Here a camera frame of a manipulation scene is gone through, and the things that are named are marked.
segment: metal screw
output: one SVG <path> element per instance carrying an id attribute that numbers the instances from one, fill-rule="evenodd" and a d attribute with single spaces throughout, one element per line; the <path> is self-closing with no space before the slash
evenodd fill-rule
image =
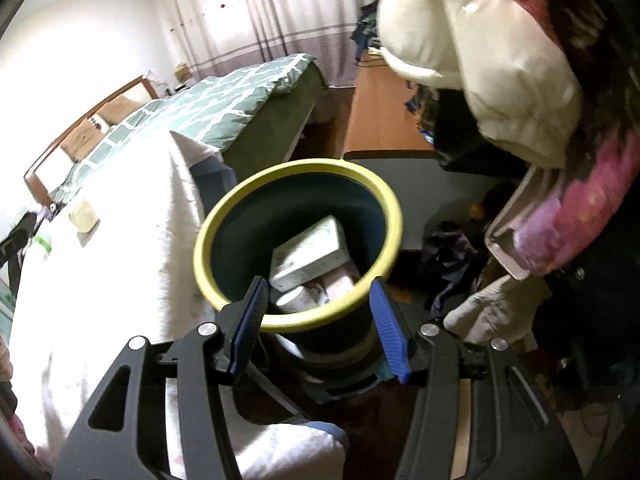
<path id="1" fill-rule="evenodd" d="M 420 333 L 425 337 L 434 337 L 440 333 L 440 329 L 433 323 L 425 323 L 420 327 Z"/>
<path id="2" fill-rule="evenodd" d="M 217 331 L 218 326 L 215 323 L 203 323 L 198 327 L 200 335 L 214 335 Z"/>
<path id="3" fill-rule="evenodd" d="M 509 343 L 507 343 L 504 339 L 494 337 L 493 339 L 491 339 L 491 347 L 498 352 L 504 352 L 507 348 L 509 348 Z"/>
<path id="4" fill-rule="evenodd" d="M 129 339 L 129 348 L 132 350 L 140 350 L 146 344 L 145 338 L 137 335 Z"/>

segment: wooden desk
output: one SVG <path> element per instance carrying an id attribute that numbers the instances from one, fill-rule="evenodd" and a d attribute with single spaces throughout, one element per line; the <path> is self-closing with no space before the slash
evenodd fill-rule
<path id="1" fill-rule="evenodd" d="M 382 59 L 363 57 L 344 141 L 345 160 L 433 158 L 436 153 L 404 106 L 415 93 Z"/>
<path id="2" fill-rule="evenodd" d="M 358 72 L 343 158 L 389 184 L 402 208 L 402 249 L 419 250 L 425 230 L 468 221 L 469 206 L 499 180 L 444 171 L 404 106 L 414 91 L 382 60 L 369 63 Z"/>

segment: yellow rim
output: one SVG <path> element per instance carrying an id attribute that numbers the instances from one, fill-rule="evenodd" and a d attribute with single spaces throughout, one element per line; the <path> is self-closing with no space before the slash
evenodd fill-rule
<path id="1" fill-rule="evenodd" d="M 385 216 L 385 241 L 369 271 L 342 298 L 305 312 L 281 315 L 267 314 L 260 326 L 260 330 L 263 332 L 301 332 L 326 325 L 345 316 L 366 299 L 373 279 L 377 276 L 388 276 L 400 249 L 402 212 L 398 199 L 386 182 L 372 171 L 351 162 L 329 158 L 310 158 L 273 166 L 248 178 L 227 193 L 209 213 L 198 234 L 193 251 L 193 269 L 202 294 L 216 310 L 222 310 L 225 305 L 230 303 L 230 300 L 219 290 L 213 278 L 210 264 L 213 238 L 223 219 L 236 204 L 259 187 L 279 178 L 300 173 L 338 174 L 366 187 L 378 200 Z"/>

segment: small box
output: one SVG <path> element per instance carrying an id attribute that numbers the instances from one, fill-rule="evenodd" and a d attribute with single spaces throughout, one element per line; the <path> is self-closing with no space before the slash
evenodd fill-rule
<path id="1" fill-rule="evenodd" d="M 273 250 L 269 282 L 287 292 L 349 260 L 342 226 L 327 216 Z"/>

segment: curtain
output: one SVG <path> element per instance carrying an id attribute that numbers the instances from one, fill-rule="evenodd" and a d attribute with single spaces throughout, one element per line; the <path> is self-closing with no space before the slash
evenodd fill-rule
<path id="1" fill-rule="evenodd" d="M 172 57 L 196 79 L 305 52 L 329 84 L 355 78 L 350 41 L 373 0 L 159 0 Z"/>

